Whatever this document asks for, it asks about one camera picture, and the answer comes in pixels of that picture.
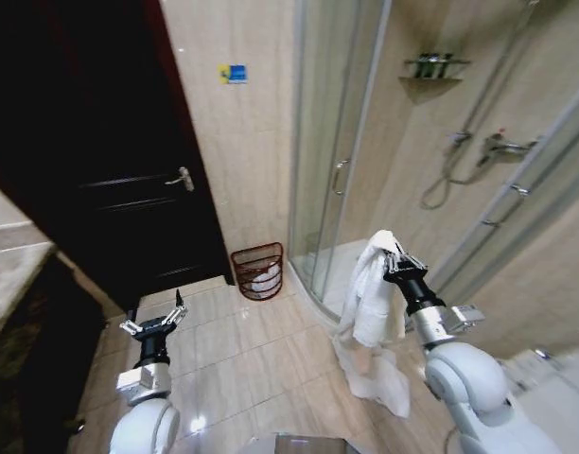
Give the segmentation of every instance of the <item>countertop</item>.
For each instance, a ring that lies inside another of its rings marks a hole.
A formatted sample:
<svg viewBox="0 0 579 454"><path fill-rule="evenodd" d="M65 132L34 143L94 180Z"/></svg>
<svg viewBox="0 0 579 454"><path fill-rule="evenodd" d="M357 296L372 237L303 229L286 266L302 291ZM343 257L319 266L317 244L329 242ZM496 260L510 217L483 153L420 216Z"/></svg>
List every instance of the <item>countertop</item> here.
<svg viewBox="0 0 579 454"><path fill-rule="evenodd" d="M55 250L42 242L0 251L0 331Z"/></svg>

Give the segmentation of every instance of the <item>tile floor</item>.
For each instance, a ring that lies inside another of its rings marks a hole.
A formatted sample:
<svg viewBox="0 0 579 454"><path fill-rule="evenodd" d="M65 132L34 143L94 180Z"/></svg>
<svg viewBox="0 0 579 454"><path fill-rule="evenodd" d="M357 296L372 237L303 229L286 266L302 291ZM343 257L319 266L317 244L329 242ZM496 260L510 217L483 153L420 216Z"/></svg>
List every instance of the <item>tile floor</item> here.
<svg viewBox="0 0 579 454"><path fill-rule="evenodd" d="M350 393L327 333L290 282L262 303L218 278L182 293L189 316L168 342L170 399L181 412L174 453L234 453L252 437L277 431L351 438L376 453L443 452L453 425L422 382L412 339L395 348L412 383L412 413L403 420ZM173 292L146 297L138 320L168 313L172 298ZM118 323L111 320L103 331L80 404L86 427L69 453L108 452L128 410L114 384L137 361L139 346Z"/></svg>

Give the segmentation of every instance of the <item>white towel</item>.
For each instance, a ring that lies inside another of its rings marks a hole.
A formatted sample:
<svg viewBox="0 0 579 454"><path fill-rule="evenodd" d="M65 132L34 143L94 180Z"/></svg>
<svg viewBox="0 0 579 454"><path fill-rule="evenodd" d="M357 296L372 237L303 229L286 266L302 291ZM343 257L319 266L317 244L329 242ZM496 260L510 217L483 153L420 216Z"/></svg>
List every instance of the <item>white towel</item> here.
<svg viewBox="0 0 579 454"><path fill-rule="evenodd" d="M405 336L405 300L401 298L399 304L392 306L395 286L383 279L384 251L400 254L399 247L393 232L388 230L380 230L371 237L350 278L339 334L352 329L360 344L377 347L384 339L390 315L390 337L396 340Z"/></svg>
<svg viewBox="0 0 579 454"><path fill-rule="evenodd" d="M394 285L383 279L384 251L400 254L399 248L390 231L381 230L369 240L353 270L338 333L332 343L351 393L376 400L406 418L410 414L409 381L396 368L393 352L380 348L389 326L392 338L405 336L406 303L401 298L399 304L393 305ZM357 364L363 349L355 341L371 349L368 371Z"/></svg>

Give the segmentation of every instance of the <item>red wire basket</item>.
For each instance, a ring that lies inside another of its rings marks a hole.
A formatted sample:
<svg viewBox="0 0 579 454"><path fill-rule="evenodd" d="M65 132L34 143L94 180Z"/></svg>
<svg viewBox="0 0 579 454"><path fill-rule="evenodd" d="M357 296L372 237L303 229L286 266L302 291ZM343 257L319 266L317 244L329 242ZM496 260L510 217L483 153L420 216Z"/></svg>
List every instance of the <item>red wire basket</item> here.
<svg viewBox="0 0 579 454"><path fill-rule="evenodd" d="M264 244L231 254L239 291L253 301L265 301L283 286L283 246Z"/></svg>

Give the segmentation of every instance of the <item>shower door handle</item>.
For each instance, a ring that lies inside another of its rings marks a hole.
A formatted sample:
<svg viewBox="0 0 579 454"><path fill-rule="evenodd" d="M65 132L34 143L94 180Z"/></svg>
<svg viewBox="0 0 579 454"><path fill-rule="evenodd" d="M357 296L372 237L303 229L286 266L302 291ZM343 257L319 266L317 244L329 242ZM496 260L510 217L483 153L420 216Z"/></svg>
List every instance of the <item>shower door handle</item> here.
<svg viewBox="0 0 579 454"><path fill-rule="evenodd" d="M336 185L338 184L338 178L340 177L340 172L342 171L344 166L346 166L348 163L350 163L350 158L349 159L342 159L341 161L338 161L338 163L336 163L336 169L334 170L334 180L333 180L333 183L331 185L331 190L334 191L334 194L336 194L338 196L344 195L344 191L339 191L336 188Z"/></svg>

